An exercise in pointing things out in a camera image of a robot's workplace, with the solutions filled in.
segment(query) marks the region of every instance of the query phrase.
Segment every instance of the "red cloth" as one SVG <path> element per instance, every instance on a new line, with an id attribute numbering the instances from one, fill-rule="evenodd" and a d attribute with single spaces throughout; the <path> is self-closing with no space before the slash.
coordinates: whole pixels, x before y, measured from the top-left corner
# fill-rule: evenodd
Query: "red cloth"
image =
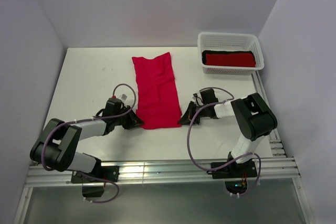
<path id="1" fill-rule="evenodd" d="M 206 65 L 226 67 L 255 68 L 256 62 L 252 52 L 237 52 L 228 54 L 206 54 Z"/>
<path id="2" fill-rule="evenodd" d="M 144 129 L 181 127 L 179 98 L 175 85 L 171 56 L 167 52 L 148 60 L 132 57 L 138 84 L 137 116 Z"/>

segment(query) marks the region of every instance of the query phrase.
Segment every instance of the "pink garment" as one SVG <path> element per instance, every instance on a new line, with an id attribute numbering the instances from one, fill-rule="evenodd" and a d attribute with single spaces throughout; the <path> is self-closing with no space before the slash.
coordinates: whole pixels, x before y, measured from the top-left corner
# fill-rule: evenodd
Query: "pink garment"
<path id="1" fill-rule="evenodd" d="M 181 127 L 179 98 L 169 52 L 152 60 L 132 57 L 138 84 L 137 116 L 144 129 Z"/>

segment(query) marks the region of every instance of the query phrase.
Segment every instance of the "gray floor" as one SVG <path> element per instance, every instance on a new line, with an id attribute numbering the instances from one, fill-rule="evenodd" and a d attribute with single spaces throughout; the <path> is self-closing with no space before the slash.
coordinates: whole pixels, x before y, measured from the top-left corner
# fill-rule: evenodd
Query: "gray floor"
<path id="1" fill-rule="evenodd" d="M 111 196 L 113 188 L 109 187 Z M 262 180 L 241 199 L 223 181 L 124 185 L 107 204 L 82 200 L 80 187 L 35 188 L 25 220 L 37 223 L 304 223 L 291 179 Z"/>

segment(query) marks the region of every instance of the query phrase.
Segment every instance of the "cable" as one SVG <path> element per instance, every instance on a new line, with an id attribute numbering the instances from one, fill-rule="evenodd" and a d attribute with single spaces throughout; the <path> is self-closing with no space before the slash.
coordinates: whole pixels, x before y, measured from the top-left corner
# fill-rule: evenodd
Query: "cable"
<path id="1" fill-rule="evenodd" d="M 205 170 L 207 172 L 213 172 L 213 171 L 216 171 L 216 170 L 219 170 L 219 169 L 222 169 L 224 167 L 227 167 L 228 165 L 232 164 L 233 162 L 236 162 L 238 159 L 242 158 L 242 157 L 245 157 L 245 156 L 250 156 L 250 155 L 255 155 L 258 159 L 259 159 L 259 171 L 258 171 L 258 175 L 257 175 L 257 178 L 256 178 L 256 181 L 255 183 L 251 186 L 251 188 L 249 188 L 248 190 L 246 190 L 246 192 L 244 192 L 243 194 L 240 194 L 240 196 L 242 195 L 245 195 L 247 194 L 249 191 L 251 191 L 258 183 L 258 180 L 260 178 L 260 173 L 261 173 L 261 159 L 260 159 L 260 156 L 256 153 L 252 153 L 252 152 L 249 152 L 249 153 L 245 153 L 241 156 L 238 156 L 236 158 L 234 158 L 233 160 L 225 163 L 224 165 L 221 165 L 219 167 L 215 167 L 215 168 L 205 168 L 205 167 L 202 167 L 200 166 L 196 160 L 194 159 L 192 153 L 191 153 L 191 149 L 190 149 L 190 133 L 191 133 L 191 128 L 193 127 L 193 124 L 198 116 L 198 114 L 205 108 L 207 107 L 210 107 L 210 106 L 214 106 L 214 105 L 218 105 L 218 104 L 224 104 L 226 103 L 227 101 L 232 101 L 234 99 L 234 96 L 227 90 L 225 89 L 222 89 L 222 88 L 217 88 L 217 87 L 207 87 L 207 88 L 203 88 L 201 89 L 200 91 L 203 91 L 203 90 L 207 90 L 207 89 L 218 89 L 218 90 L 222 90 L 224 92 L 226 92 L 227 94 L 231 95 L 232 98 L 229 98 L 229 99 L 226 99 L 224 100 L 223 102 L 213 102 L 213 103 L 209 103 L 207 105 L 204 105 L 203 107 L 201 107 L 199 110 L 196 111 L 195 115 L 193 116 L 193 118 L 191 119 L 190 121 L 190 125 L 189 125 L 189 128 L 188 128 L 188 133 L 187 133 L 187 150 L 188 150 L 188 154 L 189 154 L 189 157 L 191 159 L 191 161 L 193 162 L 193 164 L 195 166 L 197 166 L 199 169 L 201 170 Z"/>
<path id="2" fill-rule="evenodd" d="M 80 172 L 80 173 L 85 178 L 94 179 L 94 180 L 97 180 L 97 181 L 100 181 L 100 182 L 104 182 L 104 183 L 110 183 L 110 184 L 114 185 L 117 188 L 117 192 L 110 199 L 107 199 L 107 200 L 92 200 L 90 198 L 85 198 L 85 200 L 87 200 L 87 201 L 89 201 L 91 203 L 102 204 L 102 203 L 107 203 L 107 202 L 113 201 L 118 196 L 120 188 L 119 188 L 119 186 L 116 183 L 114 183 L 114 182 L 112 182 L 110 180 L 107 180 L 107 179 L 92 177 L 92 176 L 90 176 L 90 175 L 88 175 L 86 173 L 83 173 L 83 172 Z"/>
<path id="3" fill-rule="evenodd" d="M 127 110 L 126 112 L 120 114 L 120 115 L 111 115 L 111 116 L 104 116 L 104 117 L 98 117 L 98 118 L 89 118 L 89 119 L 82 119 L 82 120 L 77 120 L 77 121 L 69 121 L 69 122 L 64 122 L 64 123 L 61 123 L 59 124 L 57 127 L 55 127 L 51 132 L 50 134 L 47 136 L 45 142 L 44 142 L 44 145 L 43 145 L 43 148 L 42 148 L 42 154 L 41 154 L 41 163 L 42 163 L 42 166 L 45 170 L 54 170 L 54 169 L 51 169 L 49 168 L 47 165 L 46 165 L 46 149 L 47 149 L 47 146 L 48 146 L 48 143 L 49 141 L 51 140 L 52 136 L 54 135 L 54 133 L 56 131 L 58 131 L 60 128 L 66 126 L 66 125 L 69 125 L 69 124 L 75 124 L 75 123 L 85 123 L 85 122 L 90 122 L 90 121 L 95 121 L 95 120 L 102 120 L 102 119 L 112 119 L 112 118 L 119 118 L 121 116 L 124 116 L 126 114 L 128 114 L 129 112 L 131 112 L 131 110 L 134 108 L 135 106 L 135 103 L 137 101 L 137 95 L 135 93 L 135 90 L 129 86 L 128 84 L 125 84 L 125 83 L 121 83 L 121 84 L 118 84 L 114 90 L 113 90 L 113 95 L 114 93 L 116 92 L 117 88 L 120 87 L 120 86 L 126 86 L 128 88 L 131 89 L 131 91 L 133 92 L 133 95 L 134 95 L 134 102 L 132 104 L 132 106 L 130 107 L 129 110 Z"/>

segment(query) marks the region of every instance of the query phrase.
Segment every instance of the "metal frame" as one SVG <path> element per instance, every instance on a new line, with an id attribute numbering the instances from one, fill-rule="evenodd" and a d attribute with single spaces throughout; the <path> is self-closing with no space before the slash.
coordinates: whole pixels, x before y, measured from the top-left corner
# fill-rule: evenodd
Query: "metal frame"
<path id="1" fill-rule="evenodd" d="M 258 92 L 269 105 L 259 72 L 256 71 L 251 76 L 256 92 Z M 273 158 L 262 158 L 261 179 L 292 178 L 306 223 L 316 223 L 305 191 L 302 187 L 300 173 L 295 159 L 293 157 L 287 157 L 279 133 L 276 129 L 271 132 L 268 138 Z M 210 168 L 211 162 L 218 161 L 221 162 L 226 160 L 199 160 L 198 162 L 202 166 Z M 120 185 L 218 181 L 213 180 L 206 172 L 198 169 L 191 161 L 103 162 L 102 165 L 120 166 L 118 179 L 118 184 Z M 29 168 L 26 177 L 14 224 L 24 223 L 34 187 L 82 185 L 71 184 L 70 180 L 71 172 L 48 172 L 45 171 L 41 165 L 32 165 Z"/>

